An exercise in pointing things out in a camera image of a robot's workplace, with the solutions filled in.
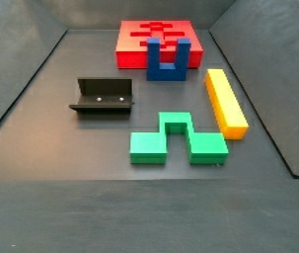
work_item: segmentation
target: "gray floor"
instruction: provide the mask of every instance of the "gray floor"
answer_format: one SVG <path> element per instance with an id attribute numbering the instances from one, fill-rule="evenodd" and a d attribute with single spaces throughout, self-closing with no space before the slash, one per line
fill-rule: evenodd
<path id="1" fill-rule="evenodd" d="M 299 181 L 0 182 L 0 253 L 299 253 Z"/>
<path id="2" fill-rule="evenodd" d="M 59 44 L 21 101 L 0 126 L 0 180 L 137 180 L 291 178 L 261 126 L 241 84 L 208 31 L 198 31 L 206 48 L 200 69 L 186 82 L 148 82 L 145 70 L 120 70 L 118 31 L 71 31 Z M 198 131 L 218 131 L 204 85 L 208 68 L 225 68 L 250 132 L 229 141 L 225 166 L 190 166 L 182 135 L 169 139 L 166 165 L 132 165 L 130 134 L 157 131 L 157 113 L 189 111 Z M 78 77 L 132 77 L 136 104 L 129 119 L 79 117 L 69 104 L 79 99 Z"/>

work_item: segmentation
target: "yellow block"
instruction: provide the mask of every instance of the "yellow block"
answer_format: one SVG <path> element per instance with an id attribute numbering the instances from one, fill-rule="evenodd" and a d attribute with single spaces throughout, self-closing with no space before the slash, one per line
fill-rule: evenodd
<path id="1" fill-rule="evenodd" d="M 244 139 L 250 125 L 224 69 L 209 69 L 205 82 L 225 138 Z"/>

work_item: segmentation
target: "red cross pattern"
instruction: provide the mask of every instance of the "red cross pattern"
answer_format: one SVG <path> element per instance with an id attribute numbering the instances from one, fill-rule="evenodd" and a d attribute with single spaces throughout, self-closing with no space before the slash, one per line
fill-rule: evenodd
<path id="1" fill-rule="evenodd" d="M 202 63 L 204 47 L 190 21 L 124 21 L 117 45 L 120 68 L 148 68 L 148 39 L 161 39 L 161 62 L 174 62 L 178 38 L 190 38 L 189 68 Z"/>

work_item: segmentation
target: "black angled block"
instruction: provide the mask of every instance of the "black angled block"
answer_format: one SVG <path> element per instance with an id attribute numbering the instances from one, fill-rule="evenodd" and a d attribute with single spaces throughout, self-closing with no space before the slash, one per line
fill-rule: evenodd
<path id="1" fill-rule="evenodd" d="M 78 78 L 81 99 L 70 108 L 78 112 L 132 111 L 134 104 L 133 79 Z"/>

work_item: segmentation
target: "gray wall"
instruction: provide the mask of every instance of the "gray wall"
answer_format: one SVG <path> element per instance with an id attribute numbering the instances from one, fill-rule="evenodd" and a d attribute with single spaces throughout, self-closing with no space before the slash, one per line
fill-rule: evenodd
<path id="1" fill-rule="evenodd" d="M 209 29 L 237 0 L 39 0 L 71 29 L 120 29 L 122 20 L 188 19 Z"/>
<path id="2" fill-rule="evenodd" d="M 299 176 L 299 1 L 240 0 L 210 31 Z"/>
<path id="3" fill-rule="evenodd" d="M 0 0 L 0 119 L 65 32 L 38 2 Z"/>

